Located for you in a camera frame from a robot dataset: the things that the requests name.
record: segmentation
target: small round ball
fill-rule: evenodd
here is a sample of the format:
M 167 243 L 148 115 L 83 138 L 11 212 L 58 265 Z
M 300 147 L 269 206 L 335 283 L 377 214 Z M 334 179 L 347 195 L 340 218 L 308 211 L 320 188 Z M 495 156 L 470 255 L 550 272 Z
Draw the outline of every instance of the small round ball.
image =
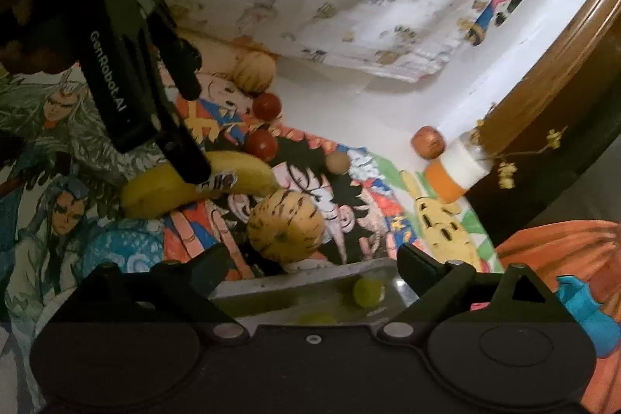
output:
M 283 104 L 277 95 L 264 92 L 252 101 L 252 112 L 259 120 L 271 121 L 278 118 Z
M 376 279 L 362 278 L 353 286 L 353 299 L 363 309 L 380 305 L 386 294 L 384 283 Z
M 269 162 L 278 153 L 278 142 L 270 132 L 255 130 L 246 136 L 244 151 Z
M 433 160 L 444 153 L 446 144 L 442 134 L 434 127 L 425 126 L 418 129 L 412 138 L 414 151 L 425 160 Z
M 325 167 L 330 173 L 347 174 L 351 165 L 352 161 L 343 151 L 332 151 L 325 156 Z

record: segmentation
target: red tomato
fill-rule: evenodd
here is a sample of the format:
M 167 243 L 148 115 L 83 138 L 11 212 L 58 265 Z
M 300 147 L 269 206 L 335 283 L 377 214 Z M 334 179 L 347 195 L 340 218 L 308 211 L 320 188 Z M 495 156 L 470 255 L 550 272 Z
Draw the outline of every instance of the red tomato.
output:
M 252 102 L 252 112 L 259 120 L 271 121 L 283 110 L 283 104 L 277 95 L 265 92 Z
M 266 130 L 255 130 L 246 137 L 246 153 L 269 162 L 278 153 L 278 142 Z

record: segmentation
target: small bottle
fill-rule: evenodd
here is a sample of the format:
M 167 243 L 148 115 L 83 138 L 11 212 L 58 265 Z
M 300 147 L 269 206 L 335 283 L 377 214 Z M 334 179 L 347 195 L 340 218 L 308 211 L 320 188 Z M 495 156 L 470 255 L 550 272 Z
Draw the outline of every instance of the small bottle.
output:
M 473 133 L 463 133 L 425 169 L 426 180 L 446 204 L 462 197 L 494 167 L 483 147 L 474 141 Z

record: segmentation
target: banana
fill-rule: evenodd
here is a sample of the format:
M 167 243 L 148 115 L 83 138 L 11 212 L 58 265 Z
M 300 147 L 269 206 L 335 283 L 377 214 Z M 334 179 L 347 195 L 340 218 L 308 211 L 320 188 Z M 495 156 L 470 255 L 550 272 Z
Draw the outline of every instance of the banana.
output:
M 280 188 L 268 164 L 257 157 L 239 151 L 207 151 L 205 156 L 211 177 L 203 185 L 186 183 L 169 163 L 129 181 L 120 197 L 125 216 L 149 220 L 221 192 L 268 197 Z

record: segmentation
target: wooden edge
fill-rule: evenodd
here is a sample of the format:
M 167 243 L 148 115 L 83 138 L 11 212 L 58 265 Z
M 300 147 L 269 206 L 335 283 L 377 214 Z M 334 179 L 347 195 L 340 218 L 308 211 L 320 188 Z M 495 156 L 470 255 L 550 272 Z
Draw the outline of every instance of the wooden edge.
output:
M 586 0 L 527 75 L 480 127 L 488 153 L 500 154 L 562 90 L 621 11 L 621 0 Z

